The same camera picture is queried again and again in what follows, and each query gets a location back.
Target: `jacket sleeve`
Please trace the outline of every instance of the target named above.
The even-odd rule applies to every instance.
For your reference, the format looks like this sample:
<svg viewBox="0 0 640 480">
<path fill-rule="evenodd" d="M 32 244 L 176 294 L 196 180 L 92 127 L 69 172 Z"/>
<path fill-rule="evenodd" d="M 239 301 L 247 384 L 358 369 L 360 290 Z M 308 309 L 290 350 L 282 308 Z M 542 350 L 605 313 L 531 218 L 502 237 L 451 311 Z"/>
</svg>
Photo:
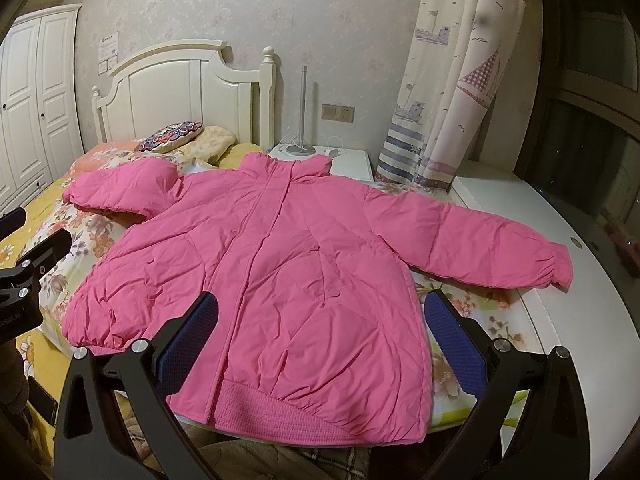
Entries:
<svg viewBox="0 0 640 480">
<path fill-rule="evenodd" d="M 149 157 L 85 173 L 65 189 L 62 199 L 84 208 L 138 213 L 149 220 L 177 202 L 181 189 L 175 164 Z"/>
<path fill-rule="evenodd" d="M 365 210 L 402 260 L 443 278 L 493 288 L 567 288 L 573 279 L 564 245 L 501 216 L 377 189 L 367 191 Z"/>
</svg>

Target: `wardrobe door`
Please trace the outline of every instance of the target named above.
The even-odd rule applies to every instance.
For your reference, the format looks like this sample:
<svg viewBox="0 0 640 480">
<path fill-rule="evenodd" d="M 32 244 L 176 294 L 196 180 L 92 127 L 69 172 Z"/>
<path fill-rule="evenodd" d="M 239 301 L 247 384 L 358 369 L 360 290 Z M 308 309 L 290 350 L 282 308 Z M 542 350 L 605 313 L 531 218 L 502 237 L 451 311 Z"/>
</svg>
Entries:
<svg viewBox="0 0 640 480">
<path fill-rule="evenodd" d="M 0 59 L 2 59 L 3 45 L 0 44 Z M 6 148 L 4 146 L 4 130 L 2 129 L 2 112 L 0 112 L 0 206 L 9 200 L 10 196 L 15 193 L 14 177 L 9 167 L 9 158 L 6 156 Z"/>
<path fill-rule="evenodd" d="M 2 53 L 2 126 L 12 174 L 18 188 L 47 167 L 36 98 L 36 50 L 40 19 L 15 25 Z"/>
<path fill-rule="evenodd" d="M 40 22 L 36 87 L 44 149 L 53 179 L 82 155 L 73 85 L 76 13 L 44 16 Z"/>
</svg>

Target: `pink jacket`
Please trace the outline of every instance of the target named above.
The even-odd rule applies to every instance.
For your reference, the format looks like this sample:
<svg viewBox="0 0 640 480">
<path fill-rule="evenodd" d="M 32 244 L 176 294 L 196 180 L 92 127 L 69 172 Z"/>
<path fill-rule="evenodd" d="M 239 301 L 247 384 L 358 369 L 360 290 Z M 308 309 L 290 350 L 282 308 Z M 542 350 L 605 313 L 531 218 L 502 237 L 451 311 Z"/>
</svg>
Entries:
<svg viewBox="0 0 640 480">
<path fill-rule="evenodd" d="M 143 214 L 72 298 L 63 333 L 96 353 L 151 338 L 202 290 L 220 316 L 175 413 L 301 446 L 420 442 L 431 359 L 407 264 L 500 288 L 568 286 L 566 247 L 490 214 L 330 176 L 331 160 L 247 155 L 178 176 L 147 158 L 64 200 Z"/>
</svg>

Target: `blue gripper pad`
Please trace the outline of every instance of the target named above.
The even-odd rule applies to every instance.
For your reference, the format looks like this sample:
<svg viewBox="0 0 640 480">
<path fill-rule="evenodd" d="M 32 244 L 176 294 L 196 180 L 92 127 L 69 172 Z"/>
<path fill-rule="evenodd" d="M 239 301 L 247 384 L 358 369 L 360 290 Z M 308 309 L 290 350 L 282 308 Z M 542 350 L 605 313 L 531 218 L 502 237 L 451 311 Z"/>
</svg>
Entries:
<svg viewBox="0 0 640 480">
<path fill-rule="evenodd" d="M 459 314 L 444 295 L 433 291 L 424 300 L 424 319 L 436 338 L 460 387 L 477 399 L 487 388 L 486 363 L 458 321 Z"/>
<path fill-rule="evenodd" d="M 198 298 L 179 321 L 182 323 L 181 327 L 156 361 L 156 390 L 162 397 L 180 391 L 191 367 L 216 327 L 216 297 L 206 294 Z"/>
</svg>

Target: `wardrobe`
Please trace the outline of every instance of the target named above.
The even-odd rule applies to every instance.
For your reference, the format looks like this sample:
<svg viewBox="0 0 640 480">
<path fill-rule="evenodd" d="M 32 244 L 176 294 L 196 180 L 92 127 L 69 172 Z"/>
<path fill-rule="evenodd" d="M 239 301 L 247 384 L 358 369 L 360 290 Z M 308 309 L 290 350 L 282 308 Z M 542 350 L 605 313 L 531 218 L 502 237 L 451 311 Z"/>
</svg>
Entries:
<svg viewBox="0 0 640 480">
<path fill-rule="evenodd" d="M 15 20 L 0 44 L 0 212 L 25 205 L 84 153 L 76 111 L 79 4 Z"/>
</svg>

